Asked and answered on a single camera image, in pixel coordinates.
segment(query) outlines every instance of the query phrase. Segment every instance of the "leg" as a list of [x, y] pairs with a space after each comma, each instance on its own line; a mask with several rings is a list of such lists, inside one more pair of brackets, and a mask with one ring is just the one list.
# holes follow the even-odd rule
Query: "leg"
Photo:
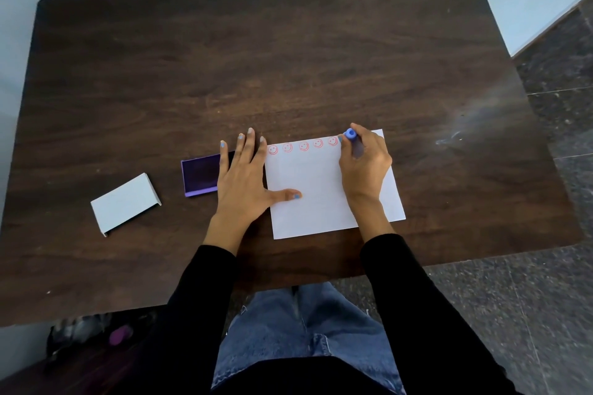
[[297, 300], [314, 356], [336, 356], [391, 391], [405, 393], [383, 325], [328, 282], [300, 286]]
[[259, 361], [308, 356], [308, 345], [292, 290], [258, 292], [221, 343], [212, 387]]

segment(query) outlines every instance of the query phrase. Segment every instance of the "gray tile floor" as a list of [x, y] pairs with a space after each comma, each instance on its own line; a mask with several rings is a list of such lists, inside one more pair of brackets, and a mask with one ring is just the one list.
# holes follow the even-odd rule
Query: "gray tile floor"
[[[587, 239], [426, 268], [525, 394], [593, 393], [593, 0], [515, 57]], [[365, 276], [333, 282], [379, 319]]]

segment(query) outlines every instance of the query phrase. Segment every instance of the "white rectangular object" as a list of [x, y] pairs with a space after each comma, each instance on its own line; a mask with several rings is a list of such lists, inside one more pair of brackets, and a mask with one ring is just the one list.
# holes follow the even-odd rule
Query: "white rectangular object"
[[[383, 136], [383, 130], [374, 130]], [[274, 239], [356, 228], [342, 189], [337, 136], [268, 146], [266, 180], [270, 190], [298, 189], [302, 199], [271, 207]], [[389, 167], [379, 196], [389, 222], [406, 215]]]
[[145, 173], [91, 202], [99, 229], [106, 237], [109, 230], [156, 204], [161, 201]]

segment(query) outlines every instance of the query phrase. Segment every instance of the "person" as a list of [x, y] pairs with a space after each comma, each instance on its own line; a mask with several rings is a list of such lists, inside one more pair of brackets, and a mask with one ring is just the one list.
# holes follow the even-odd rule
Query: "person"
[[247, 227], [298, 189], [263, 186], [267, 144], [240, 134], [229, 166], [221, 141], [218, 209], [129, 373], [113, 393], [515, 394], [514, 384], [438, 291], [385, 217], [379, 193], [391, 157], [382, 137], [352, 124], [340, 168], [364, 246], [360, 260], [383, 325], [329, 283], [257, 293], [221, 343]]

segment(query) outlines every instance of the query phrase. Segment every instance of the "black long-sleeved shirt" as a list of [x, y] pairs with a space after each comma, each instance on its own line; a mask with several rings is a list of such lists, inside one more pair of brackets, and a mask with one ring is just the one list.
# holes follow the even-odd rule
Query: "black long-sleeved shirt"
[[[371, 239], [362, 248], [360, 259], [408, 395], [517, 393], [401, 236], [384, 234]], [[237, 258], [232, 253], [213, 246], [199, 247], [132, 371], [114, 393], [158, 389], [209, 393], [236, 276]], [[213, 393], [240, 390], [390, 393], [332, 356], [257, 362]]]

